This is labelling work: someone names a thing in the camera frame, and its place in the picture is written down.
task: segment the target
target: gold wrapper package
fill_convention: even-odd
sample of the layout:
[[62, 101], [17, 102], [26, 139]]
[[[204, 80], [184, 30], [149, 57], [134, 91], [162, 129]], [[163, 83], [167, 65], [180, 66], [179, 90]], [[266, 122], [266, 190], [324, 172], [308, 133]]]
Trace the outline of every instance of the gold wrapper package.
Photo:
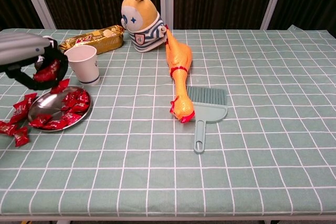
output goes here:
[[97, 54], [111, 51], [122, 46], [124, 28], [119, 25], [110, 26], [101, 30], [81, 34], [68, 38], [59, 45], [59, 49], [66, 51], [79, 45], [90, 45], [96, 48]]

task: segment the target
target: tablecloth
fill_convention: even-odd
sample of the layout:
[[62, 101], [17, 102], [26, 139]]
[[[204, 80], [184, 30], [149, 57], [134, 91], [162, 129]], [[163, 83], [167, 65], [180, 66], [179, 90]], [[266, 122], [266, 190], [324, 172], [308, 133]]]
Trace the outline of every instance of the tablecloth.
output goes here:
[[[87, 32], [0, 33], [16, 31], [59, 43]], [[169, 113], [164, 46], [141, 54], [125, 33], [121, 48], [98, 56], [85, 120], [56, 133], [30, 129], [20, 148], [0, 136], [0, 216], [336, 213], [336, 39], [296, 27], [173, 34], [193, 51], [187, 84], [228, 93], [227, 117], [207, 125], [205, 153], [193, 152], [194, 123]], [[80, 85], [70, 68], [66, 77]], [[32, 92], [2, 74], [0, 120]]]

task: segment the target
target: orange rubber chicken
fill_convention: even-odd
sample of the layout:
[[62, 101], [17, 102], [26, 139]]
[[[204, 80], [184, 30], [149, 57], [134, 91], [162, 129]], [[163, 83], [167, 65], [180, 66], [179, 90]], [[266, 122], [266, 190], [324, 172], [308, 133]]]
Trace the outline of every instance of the orange rubber chicken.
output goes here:
[[175, 100], [171, 102], [170, 113], [181, 123], [189, 122], [195, 115], [193, 102], [190, 100], [186, 89], [186, 79], [193, 59], [189, 46], [179, 43], [171, 34], [166, 31], [166, 60], [169, 66], [170, 75], [175, 82]]

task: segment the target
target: stainless steel plate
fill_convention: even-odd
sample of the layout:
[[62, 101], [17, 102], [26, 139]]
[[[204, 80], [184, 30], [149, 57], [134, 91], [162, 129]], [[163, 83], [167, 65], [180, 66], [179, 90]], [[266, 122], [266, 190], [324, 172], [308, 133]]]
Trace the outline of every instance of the stainless steel plate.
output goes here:
[[[73, 92], [73, 91], [76, 91], [78, 89], [84, 90], [81, 87], [68, 86], [66, 89], [64, 89], [63, 92], [61, 92], [59, 94], [46, 93], [44, 95], [41, 95], [39, 98], [37, 98], [32, 103], [32, 105], [29, 109], [29, 112], [28, 112], [28, 121], [31, 122], [39, 114], [51, 114], [53, 116], [52, 117], [53, 120], [60, 120], [62, 115], [63, 115], [63, 111], [60, 110], [62, 108], [62, 106], [64, 105], [62, 100], [64, 99], [64, 97], [69, 92]], [[81, 115], [82, 117], [78, 121], [76, 121], [75, 123], [73, 123], [71, 125], [67, 125], [63, 129], [59, 129], [59, 130], [44, 130], [44, 129], [40, 129], [40, 128], [36, 128], [36, 129], [39, 129], [39, 130], [45, 131], [45, 132], [54, 132], [54, 131], [62, 131], [62, 130], [65, 130], [65, 129], [75, 125], [76, 123], [78, 123], [79, 121], [84, 119], [85, 116], [91, 111], [91, 109], [92, 109], [92, 99], [91, 99], [90, 95], [89, 95], [89, 99], [90, 99], [90, 102], [89, 102], [88, 110], [86, 112], [76, 113], [76, 114]]]

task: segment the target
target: paper cup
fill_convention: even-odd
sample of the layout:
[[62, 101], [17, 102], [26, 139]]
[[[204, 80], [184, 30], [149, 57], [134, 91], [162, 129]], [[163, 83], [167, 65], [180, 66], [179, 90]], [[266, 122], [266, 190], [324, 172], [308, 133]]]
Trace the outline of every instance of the paper cup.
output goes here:
[[83, 85], [95, 85], [99, 82], [97, 50], [93, 46], [80, 45], [72, 47], [64, 53], [77, 79]]

